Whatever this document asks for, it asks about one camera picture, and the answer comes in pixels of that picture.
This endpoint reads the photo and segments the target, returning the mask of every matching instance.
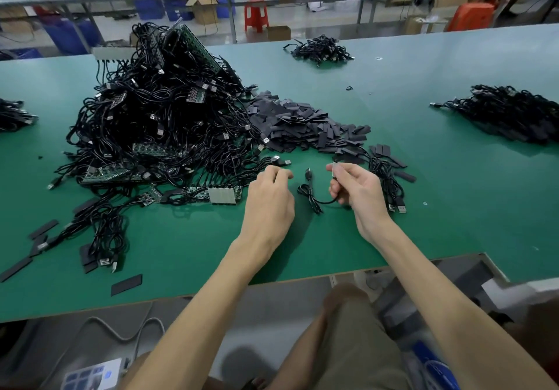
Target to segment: red plastic stool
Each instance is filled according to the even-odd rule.
[[[489,3],[465,3],[458,7],[446,31],[469,31],[488,28],[493,20],[495,6]]]
[[[264,0],[249,0],[249,3],[251,2],[264,2]],[[245,32],[247,32],[247,27],[249,26],[255,27],[257,33],[262,32],[263,25],[270,26],[266,5],[264,5],[264,16],[260,15],[260,9],[260,6],[245,4]]]

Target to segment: person's right hand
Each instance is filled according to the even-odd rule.
[[[353,163],[334,162],[333,165],[336,179],[330,182],[330,195],[337,197],[340,204],[352,207],[359,233],[369,243],[375,244],[378,234],[392,224],[380,179]],[[326,170],[332,170],[332,163],[326,165]]]

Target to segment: knee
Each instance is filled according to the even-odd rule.
[[[369,302],[369,296],[359,287],[351,283],[340,283],[332,288],[323,302],[323,308],[327,316],[330,316],[336,308],[350,300],[363,300]]]

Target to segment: green table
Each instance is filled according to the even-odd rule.
[[[520,282],[559,275],[553,231],[559,147],[485,135],[429,103],[467,96],[476,83],[509,84],[559,100],[558,36],[558,25],[537,25],[351,40],[344,44],[354,61],[320,68],[294,60],[284,43],[211,51],[246,85],[311,103],[343,123],[370,125],[367,144],[390,145],[418,177],[403,183],[408,213],[394,218],[423,252],[430,259],[485,252],[505,277]],[[59,231],[72,209],[91,197],[73,181],[45,187],[66,161],[66,133],[82,99],[94,93],[96,70],[92,56],[0,63],[0,97],[23,99],[40,117],[35,126],[0,135],[0,270],[27,255],[31,231],[50,219],[60,221]],[[346,91],[349,85],[353,91]],[[317,197],[329,198],[327,154],[312,149],[282,157],[292,161],[293,193],[311,167]],[[328,205],[317,216],[304,197],[295,199],[293,226],[254,283],[386,265],[360,238],[350,211]],[[126,215],[130,250],[121,272],[83,273],[78,247],[91,240],[88,230],[0,284],[0,321],[195,293],[238,234],[243,204],[150,205]],[[142,286],[110,296],[111,284],[138,273]]]

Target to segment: white power cord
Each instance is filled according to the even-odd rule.
[[[56,363],[54,364],[54,366],[52,367],[52,370],[49,372],[49,374],[46,376],[46,378],[43,380],[43,382],[41,383],[41,385],[38,387],[38,390],[42,389],[45,387],[46,383],[48,383],[52,376],[54,375],[54,373],[56,372],[56,370],[58,369],[58,365],[60,364],[60,362],[62,361],[62,359],[66,356],[66,353],[68,353],[68,350],[70,350],[70,348],[72,347],[72,345],[74,344],[75,339],[78,337],[78,335],[80,334],[80,332],[83,330],[83,328],[90,322],[97,322],[99,324],[101,324],[103,327],[105,327],[106,330],[108,330],[108,332],[115,337],[116,340],[118,340],[121,343],[128,343],[130,341],[132,341],[134,338],[136,338],[136,344],[134,346],[134,354],[133,354],[133,358],[132,358],[132,362],[134,362],[136,360],[137,357],[137,351],[138,351],[138,347],[140,345],[140,337],[141,337],[141,333],[144,330],[144,327],[147,323],[149,322],[157,322],[159,323],[159,326],[161,327],[161,330],[163,332],[163,334],[165,333],[165,326],[163,325],[163,323],[161,322],[161,320],[159,318],[148,318],[149,313],[151,312],[151,308],[153,308],[153,302],[151,302],[149,304],[149,308],[148,311],[146,312],[144,319],[142,320],[142,324],[140,326],[140,328],[134,333],[133,336],[130,337],[122,337],[120,334],[118,334],[108,323],[104,322],[104,320],[102,320],[99,317],[96,316],[90,316],[89,318],[87,318],[85,320],[85,322],[82,324],[82,326],[80,326],[78,332],[74,335],[74,338],[72,338],[72,340],[70,341],[70,344],[68,345],[68,347],[66,348],[66,350],[60,355],[60,357],[58,358],[58,360],[56,361]]]

